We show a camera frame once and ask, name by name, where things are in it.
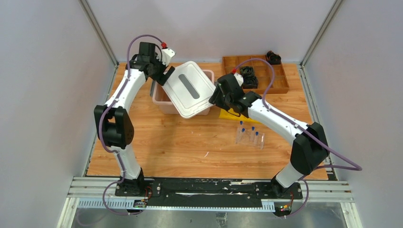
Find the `yellow test tube rack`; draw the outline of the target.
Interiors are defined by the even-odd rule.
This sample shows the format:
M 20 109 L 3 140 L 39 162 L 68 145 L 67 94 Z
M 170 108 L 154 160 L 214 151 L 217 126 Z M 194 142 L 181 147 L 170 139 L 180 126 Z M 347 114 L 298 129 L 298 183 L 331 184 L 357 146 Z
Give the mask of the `yellow test tube rack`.
M 223 109 L 220 110 L 219 114 L 220 119 L 234 120 L 234 121 L 243 121 L 248 123 L 259 123 L 259 121 L 247 118 L 243 115 L 238 116 L 232 109 L 229 111 L 225 111 Z

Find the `white bin lid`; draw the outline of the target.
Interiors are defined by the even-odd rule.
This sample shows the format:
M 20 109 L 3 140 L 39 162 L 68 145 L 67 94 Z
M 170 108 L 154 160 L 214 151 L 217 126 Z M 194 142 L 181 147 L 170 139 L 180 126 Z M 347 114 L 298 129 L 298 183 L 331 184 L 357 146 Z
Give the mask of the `white bin lid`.
M 212 107 L 209 99 L 216 88 L 214 73 L 188 61 L 174 68 L 162 88 L 179 115 L 190 119 Z

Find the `blue capped tube front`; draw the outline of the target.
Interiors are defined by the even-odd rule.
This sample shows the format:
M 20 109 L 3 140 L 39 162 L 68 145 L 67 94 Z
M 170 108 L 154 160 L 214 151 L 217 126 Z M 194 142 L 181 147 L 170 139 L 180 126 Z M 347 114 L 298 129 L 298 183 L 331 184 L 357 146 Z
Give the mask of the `blue capped tube front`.
M 258 145 L 258 139 L 259 139 L 259 132 L 255 132 L 255 136 L 254 136 L 254 145 L 255 146 Z

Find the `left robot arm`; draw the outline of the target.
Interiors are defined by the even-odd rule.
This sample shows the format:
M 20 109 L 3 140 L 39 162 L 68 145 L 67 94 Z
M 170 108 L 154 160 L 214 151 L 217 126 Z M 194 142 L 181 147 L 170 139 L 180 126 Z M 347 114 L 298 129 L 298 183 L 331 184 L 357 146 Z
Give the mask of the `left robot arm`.
M 117 196 L 142 196 L 149 186 L 138 164 L 132 141 L 134 126 L 129 116 L 132 102 L 147 79 L 164 85 L 175 68 L 169 63 L 175 52 L 162 42 L 141 42 L 139 51 L 128 59 L 124 76 L 108 101 L 94 108 L 97 136 L 108 153 L 112 153 L 120 169 Z

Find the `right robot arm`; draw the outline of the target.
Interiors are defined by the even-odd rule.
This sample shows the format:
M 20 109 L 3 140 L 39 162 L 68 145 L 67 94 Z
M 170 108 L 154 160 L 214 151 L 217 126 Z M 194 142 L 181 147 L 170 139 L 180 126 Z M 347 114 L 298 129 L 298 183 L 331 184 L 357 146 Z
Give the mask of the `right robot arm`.
M 245 93 L 240 80 L 241 76 L 233 73 L 218 78 L 209 102 L 225 111 L 232 109 L 258 121 L 290 143 L 288 164 L 270 181 L 272 194 L 284 198 L 296 181 L 310 175 L 329 156 L 324 129 L 319 123 L 307 124 L 291 118 L 255 92 Z

